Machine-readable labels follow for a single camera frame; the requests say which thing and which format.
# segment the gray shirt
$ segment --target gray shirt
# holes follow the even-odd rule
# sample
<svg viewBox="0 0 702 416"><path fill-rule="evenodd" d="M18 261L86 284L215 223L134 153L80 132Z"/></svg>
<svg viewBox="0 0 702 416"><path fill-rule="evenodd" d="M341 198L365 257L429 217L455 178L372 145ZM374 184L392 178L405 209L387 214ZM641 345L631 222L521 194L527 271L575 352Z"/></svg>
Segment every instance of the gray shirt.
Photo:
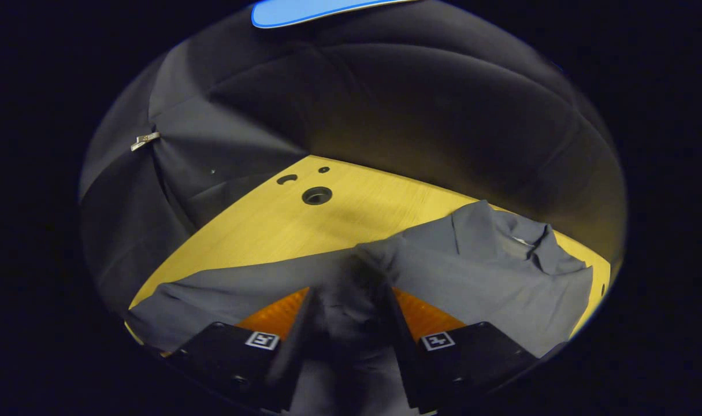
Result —
<svg viewBox="0 0 702 416"><path fill-rule="evenodd" d="M557 245L550 225L481 200L349 250L206 270L161 284L127 321L143 342L171 351L211 322L237 324L314 286L322 303L315 327L327 337L305 361L292 413L416 414L407 406L393 350L374 324L367 267L465 324L491 322L538 358L569 339L592 285L592 269ZM338 389L354 394L348 400Z"/></svg>

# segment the metal clip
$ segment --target metal clip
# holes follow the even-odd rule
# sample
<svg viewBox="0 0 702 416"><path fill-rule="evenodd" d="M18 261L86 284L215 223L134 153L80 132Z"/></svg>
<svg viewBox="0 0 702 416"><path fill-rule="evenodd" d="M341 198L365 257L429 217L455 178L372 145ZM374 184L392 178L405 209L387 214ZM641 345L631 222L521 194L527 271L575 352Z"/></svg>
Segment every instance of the metal clip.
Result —
<svg viewBox="0 0 702 416"><path fill-rule="evenodd" d="M137 149L143 147L143 145L145 145L146 143L152 142L153 140L158 139L159 137L161 137L161 134L159 132L153 132L149 135L139 135L135 139L135 144L131 145L129 149L132 152L135 152Z"/></svg>

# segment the black background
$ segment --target black background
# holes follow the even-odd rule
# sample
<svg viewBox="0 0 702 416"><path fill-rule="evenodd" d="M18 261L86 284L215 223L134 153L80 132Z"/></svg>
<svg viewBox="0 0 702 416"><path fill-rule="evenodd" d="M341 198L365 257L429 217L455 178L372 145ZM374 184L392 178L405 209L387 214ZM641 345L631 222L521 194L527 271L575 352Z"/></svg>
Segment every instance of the black background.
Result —
<svg viewBox="0 0 702 416"><path fill-rule="evenodd" d="M702 3L453 2L559 64L615 137L617 284L483 414L702 414ZM107 316L76 189L95 127L153 58L245 2L0 2L0 414L232 414Z"/></svg>

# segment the blue object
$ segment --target blue object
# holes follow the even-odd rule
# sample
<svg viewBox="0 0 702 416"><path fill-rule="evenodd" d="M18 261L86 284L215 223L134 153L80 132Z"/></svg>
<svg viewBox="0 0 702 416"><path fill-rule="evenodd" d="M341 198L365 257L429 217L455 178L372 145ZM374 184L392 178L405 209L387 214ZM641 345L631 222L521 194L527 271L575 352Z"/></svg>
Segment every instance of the blue object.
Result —
<svg viewBox="0 0 702 416"><path fill-rule="evenodd" d="M289 26L324 16L356 9L372 8L388 3L414 2L414 0L264 0L253 6L253 26Z"/></svg>

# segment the yellow wooden table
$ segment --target yellow wooden table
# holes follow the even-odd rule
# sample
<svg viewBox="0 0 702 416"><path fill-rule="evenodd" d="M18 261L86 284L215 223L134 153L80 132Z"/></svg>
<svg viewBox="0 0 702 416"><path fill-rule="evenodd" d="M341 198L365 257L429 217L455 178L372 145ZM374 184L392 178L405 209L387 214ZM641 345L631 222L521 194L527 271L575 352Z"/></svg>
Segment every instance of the yellow wooden table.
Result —
<svg viewBox="0 0 702 416"><path fill-rule="evenodd" d="M321 173L321 168L329 170ZM288 174L297 179L277 182ZM328 187L332 198L322 205L307 205L302 194L311 187ZM201 270L272 263L387 239L476 201L408 177L308 156L240 198L192 235L153 272L131 308L152 295L159 284ZM610 263L570 237L558 231L555 234L567 253L593 266L588 307L574 335L607 290Z"/></svg>

